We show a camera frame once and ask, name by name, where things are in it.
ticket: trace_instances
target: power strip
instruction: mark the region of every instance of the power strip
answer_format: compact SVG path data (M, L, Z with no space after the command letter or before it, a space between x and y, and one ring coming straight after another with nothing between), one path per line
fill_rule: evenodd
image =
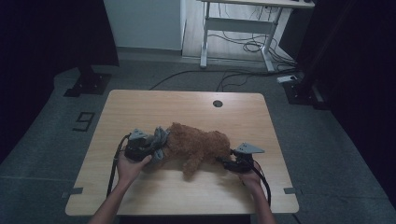
M297 80L297 76L286 76L286 77L279 77L276 79L277 83L282 84L284 82L290 82Z

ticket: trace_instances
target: white wall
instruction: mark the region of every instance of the white wall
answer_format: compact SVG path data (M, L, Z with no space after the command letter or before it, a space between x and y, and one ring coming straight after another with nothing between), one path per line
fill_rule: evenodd
M181 50L186 0L105 0L117 47Z

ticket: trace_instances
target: dark curtain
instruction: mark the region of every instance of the dark curtain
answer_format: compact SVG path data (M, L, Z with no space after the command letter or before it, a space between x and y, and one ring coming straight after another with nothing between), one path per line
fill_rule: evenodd
M119 65L102 0L0 0L0 161L47 102L53 78Z
M394 1L320 1L298 59L308 77L302 83L318 83L394 206L395 11Z

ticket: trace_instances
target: gray floor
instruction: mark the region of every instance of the gray floor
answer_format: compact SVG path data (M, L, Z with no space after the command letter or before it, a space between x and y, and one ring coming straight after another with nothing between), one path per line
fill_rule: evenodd
M63 94L73 86L78 72L70 70L55 78L55 90L48 103L0 165L0 223L86 223L88 217L69 217L64 213L64 193L73 188L108 92L148 90L176 72L199 70L194 59L126 53L121 58L119 68L95 67L96 71L113 75L104 95L65 98ZM157 59L167 62L156 62ZM211 61L207 70L262 69L254 63L240 65ZM222 75L181 75L156 90L214 91ZM245 85L230 86L225 91L264 95L291 181L297 188L300 211L295 216L303 224L396 223L395 210L386 194L332 113L288 104L283 89L276 83L277 77L280 76L251 77ZM229 82L244 80L236 77ZM93 124L85 133L72 131L78 126L80 112L95 113ZM278 223L298 223L292 215L276 215L276 219Z

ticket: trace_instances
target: white desk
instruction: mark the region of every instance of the white desk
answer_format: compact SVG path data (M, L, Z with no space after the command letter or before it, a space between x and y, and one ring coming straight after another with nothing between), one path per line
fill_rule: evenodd
M272 57L269 54L269 48L271 46L272 39L276 31L276 27L279 21L280 14L284 7L293 8L312 8L315 6L313 2L306 3L303 0L299 2L291 0L200 0L207 3L206 14L205 14L205 30L204 30L204 43L202 44L201 50L201 67L206 68L207 61L207 32L213 31L230 31L239 33L252 33L269 35L267 41L265 41L264 48L262 48L262 57L266 64L269 72L274 72L275 69L272 65ZM255 5L263 7L279 7L276 13L276 17L273 21L248 21L248 20L235 20L235 19L223 19L223 18L210 18L210 3L227 3L227 4L239 4L239 5Z

